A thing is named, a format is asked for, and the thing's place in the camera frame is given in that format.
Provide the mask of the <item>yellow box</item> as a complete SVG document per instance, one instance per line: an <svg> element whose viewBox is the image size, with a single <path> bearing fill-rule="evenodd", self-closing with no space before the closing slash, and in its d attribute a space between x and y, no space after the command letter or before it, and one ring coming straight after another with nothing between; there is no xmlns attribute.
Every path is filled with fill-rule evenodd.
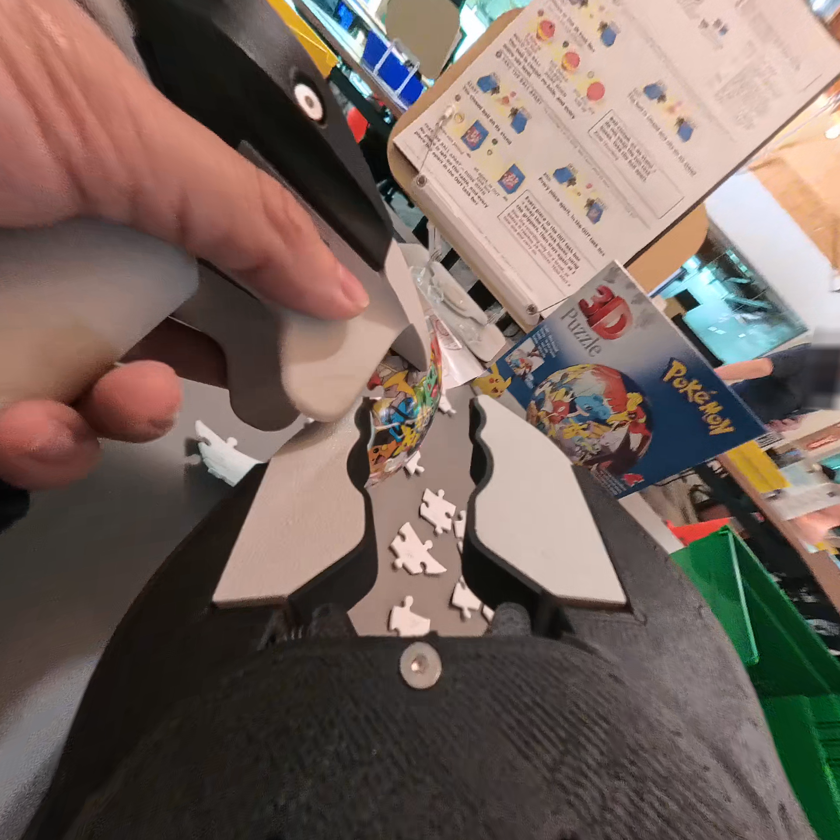
<svg viewBox="0 0 840 840"><path fill-rule="evenodd" d="M754 440L725 452L719 462L733 478L763 497L791 488L790 480Z"/></svg>

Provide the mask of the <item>partly built puzzle ball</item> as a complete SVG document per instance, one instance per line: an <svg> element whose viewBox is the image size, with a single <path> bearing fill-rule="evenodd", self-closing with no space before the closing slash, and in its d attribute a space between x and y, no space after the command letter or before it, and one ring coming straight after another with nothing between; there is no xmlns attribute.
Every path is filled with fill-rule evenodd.
<svg viewBox="0 0 840 840"><path fill-rule="evenodd" d="M424 371L390 350L369 380L367 395L373 404L368 488L393 476L418 452L438 412L444 394L444 366L430 311L426 312L426 325L431 355Z"/></svg>

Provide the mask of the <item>person's left hand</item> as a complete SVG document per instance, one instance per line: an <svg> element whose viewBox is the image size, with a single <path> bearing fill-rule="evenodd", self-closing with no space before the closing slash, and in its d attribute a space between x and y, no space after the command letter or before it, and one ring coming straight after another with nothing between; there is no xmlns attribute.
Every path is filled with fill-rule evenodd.
<svg viewBox="0 0 840 840"><path fill-rule="evenodd" d="M77 2L1 3L2 227L102 217L183 247L267 301L319 319L369 305L279 183L163 97ZM225 384L221 350L164 321L80 400L2 410L2 482L65 487L102 439L167 434L182 379Z"/></svg>

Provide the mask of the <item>puzzle pieces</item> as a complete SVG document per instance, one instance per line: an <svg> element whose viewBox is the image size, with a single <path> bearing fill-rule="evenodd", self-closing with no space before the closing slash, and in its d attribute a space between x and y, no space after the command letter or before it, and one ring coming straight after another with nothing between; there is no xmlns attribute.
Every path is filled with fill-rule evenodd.
<svg viewBox="0 0 840 840"><path fill-rule="evenodd" d="M488 614L466 595L461 571L468 467L469 401L475 389L462 385L442 397L438 412L418 452L381 484L366 489L371 498L379 570L372 591L353 609L329 604L310 617L284 605L219 608L213 595L268 461L251 466L227 497L207 513L190 535L188 559L202 573L204 612L244 620L265 615L268 637L303 635L322 608L349 614L360 634L420 636Z"/></svg>

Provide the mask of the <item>green plastic bin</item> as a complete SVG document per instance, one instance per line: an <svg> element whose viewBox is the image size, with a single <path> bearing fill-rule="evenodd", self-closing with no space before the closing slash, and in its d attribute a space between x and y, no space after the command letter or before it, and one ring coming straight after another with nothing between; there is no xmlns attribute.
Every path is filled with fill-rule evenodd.
<svg viewBox="0 0 840 840"><path fill-rule="evenodd" d="M739 535L670 554L747 670L776 752L818 838L839 838L839 665Z"/></svg>

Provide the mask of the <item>clear plastic bag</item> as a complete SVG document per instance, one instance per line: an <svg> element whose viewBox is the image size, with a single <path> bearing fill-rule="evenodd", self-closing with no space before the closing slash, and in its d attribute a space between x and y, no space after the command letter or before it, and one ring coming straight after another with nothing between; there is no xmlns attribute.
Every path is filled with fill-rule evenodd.
<svg viewBox="0 0 840 840"><path fill-rule="evenodd" d="M443 356L444 389L472 382L508 347L498 326L421 245L400 245Z"/></svg>

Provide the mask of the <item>blue puzzle ball box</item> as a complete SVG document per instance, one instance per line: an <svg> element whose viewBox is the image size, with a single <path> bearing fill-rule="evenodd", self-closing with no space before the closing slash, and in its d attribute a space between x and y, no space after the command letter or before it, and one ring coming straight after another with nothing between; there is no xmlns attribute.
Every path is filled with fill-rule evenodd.
<svg viewBox="0 0 840 840"><path fill-rule="evenodd" d="M764 425L616 262L472 381L615 498L760 437Z"/></svg>

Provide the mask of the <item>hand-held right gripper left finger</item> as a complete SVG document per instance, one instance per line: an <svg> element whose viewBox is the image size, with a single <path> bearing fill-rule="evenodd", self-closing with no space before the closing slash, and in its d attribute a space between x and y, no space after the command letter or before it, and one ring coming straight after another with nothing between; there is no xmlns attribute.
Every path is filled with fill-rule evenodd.
<svg viewBox="0 0 840 840"><path fill-rule="evenodd" d="M311 422L268 461L213 594L219 608L351 610L374 588L379 559L368 444L371 400Z"/></svg>

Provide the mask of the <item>red plastic object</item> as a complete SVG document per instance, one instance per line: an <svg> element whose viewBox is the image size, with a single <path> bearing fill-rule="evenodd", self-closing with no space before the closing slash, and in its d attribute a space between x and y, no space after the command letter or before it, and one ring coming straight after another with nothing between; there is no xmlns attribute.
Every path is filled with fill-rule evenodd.
<svg viewBox="0 0 840 840"><path fill-rule="evenodd" d="M731 520L731 518L719 518L682 525L666 520L665 525L683 546L688 547L693 542L704 539L726 528L731 523Z"/></svg>

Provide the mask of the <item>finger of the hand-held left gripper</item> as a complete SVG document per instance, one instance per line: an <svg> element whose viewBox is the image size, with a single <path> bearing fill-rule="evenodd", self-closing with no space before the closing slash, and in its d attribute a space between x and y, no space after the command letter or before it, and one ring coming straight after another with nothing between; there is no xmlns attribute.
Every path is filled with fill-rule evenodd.
<svg viewBox="0 0 840 840"><path fill-rule="evenodd" d="M394 300L395 337L392 347L411 366L426 372L432 363L432 353L424 303L400 244L394 239L385 256L382 278Z"/></svg>

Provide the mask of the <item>printed task instruction board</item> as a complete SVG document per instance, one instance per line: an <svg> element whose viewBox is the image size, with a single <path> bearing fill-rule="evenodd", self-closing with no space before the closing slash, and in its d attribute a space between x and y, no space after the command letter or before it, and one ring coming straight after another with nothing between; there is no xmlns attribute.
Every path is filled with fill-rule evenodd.
<svg viewBox="0 0 840 840"><path fill-rule="evenodd" d="M527 326L627 266L838 79L811 2L531 2L497 23L389 155Z"/></svg>

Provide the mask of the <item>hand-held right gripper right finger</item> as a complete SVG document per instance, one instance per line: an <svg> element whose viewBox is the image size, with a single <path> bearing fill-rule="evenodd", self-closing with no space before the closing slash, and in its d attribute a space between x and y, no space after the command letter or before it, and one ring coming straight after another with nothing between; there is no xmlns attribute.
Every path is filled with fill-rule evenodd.
<svg viewBox="0 0 840 840"><path fill-rule="evenodd" d="M570 608L625 613L628 596L571 462L488 395L469 404L462 574L491 610L523 608L543 636L572 630Z"/></svg>

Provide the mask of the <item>blue storage bin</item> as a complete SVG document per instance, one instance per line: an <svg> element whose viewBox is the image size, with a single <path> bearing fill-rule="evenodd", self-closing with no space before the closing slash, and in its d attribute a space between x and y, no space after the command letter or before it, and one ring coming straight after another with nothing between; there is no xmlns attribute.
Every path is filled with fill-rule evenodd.
<svg viewBox="0 0 840 840"><path fill-rule="evenodd" d="M426 89L415 60L374 30L366 34L361 64L404 106L414 105Z"/></svg>

